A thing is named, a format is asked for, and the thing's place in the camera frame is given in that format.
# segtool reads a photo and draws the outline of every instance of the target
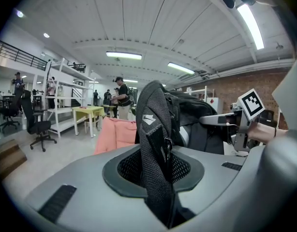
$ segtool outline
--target mesh pocket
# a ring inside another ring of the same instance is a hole
[[[171,154],[172,163],[172,184],[185,177],[190,171],[191,166],[188,162]],[[142,159],[140,149],[120,161],[118,165],[118,173],[124,179],[138,185],[143,186],[141,181],[142,174]]]

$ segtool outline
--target black office chair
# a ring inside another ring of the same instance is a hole
[[[18,107],[17,101],[20,99],[21,94],[17,94],[11,100],[0,100],[2,102],[2,107],[0,107],[0,115],[3,116],[3,119],[6,121],[0,125],[0,130],[2,127],[2,133],[4,133],[4,129],[7,126],[14,126],[17,129],[17,125],[19,125],[18,121],[13,121],[12,117],[16,117],[18,115]]]
[[[56,144],[57,141],[55,139],[52,139],[50,135],[48,134],[48,129],[51,128],[51,122],[50,121],[39,121],[38,122],[38,116],[42,116],[44,110],[40,110],[36,113],[32,110],[31,105],[31,93],[28,90],[24,90],[23,96],[22,96],[22,107],[24,109],[24,113],[27,119],[27,132],[29,134],[37,134],[38,137],[36,140],[30,144],[30,148],[33,149],[33,145],[41,142],[42,150],[45,152],[45,148],[43,147],[43,141],[54,141]]]

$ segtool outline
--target yellow table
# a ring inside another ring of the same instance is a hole
[[[86,117],[87,115],[89,116],[89,130],[90,130],[90,137],[94,137],[92,133],[92,117],[94,115],[98,115],[100,117],[104,117],[104,108],[101,106],[86,106],[86,107],[73,107],[73,120],[74,120],[74,131],[75,134],[78,135],[77,131],[77,121],[82,118]]]
[[[103,107],[109,108],[110,111],[110,118],[114,118],[114,112],[113,109],[116,108],[116,106],[110,106],[110,105],[102,105]]]

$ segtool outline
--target black cap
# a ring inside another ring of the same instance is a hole
[[[121,76],[118,76],[118,77],[115,79],[115,81],[114,81],[114,82],[117,82],[118,80],[121,80],[121,81],[123,81],[123,78],[122,78]]]

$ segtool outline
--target fluorescent light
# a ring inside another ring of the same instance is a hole
[[[137,83],[138,81],[124,79],[124,82]]]
[[[180,71],[186,72],[186,73],[188,73],[188,74],[194,74],[194,73],[195,73],[195,72],[192,71],[192,70],[189,70],[189,69],[187,69],[187,68],[185,68],[185,67],[179,66],[179,65],[174,64],[174,63],[169,63],[168,66],[169,66],[169,67],[172,67],[172,68],[175,68],[175,69],[178,69],[178,70],[180,70]]]
[[[265,48],[263,38],[261,37],[260,31],[259,31],[259,27],[257,25],[257,22],[253,16],[249,6],[247,6],[246,4],[243,4],[242,6],[238,7],[237,10],[243,17],[246,25],[248,26],[248,28],[250,30],[257,50]]]
[[[106,52],[106,55],[108,57],[115,57],[115,58],[132,58],[141,60],[142,55],[141,54],[133,54],[133,53],[124,53],[124,52]]]
[[[22,18],[22,17],[24,16],[24,14],[23,14],[21,11],[19,11],[19,10],[16,11],[16,15],[17,15],[19,18]]]

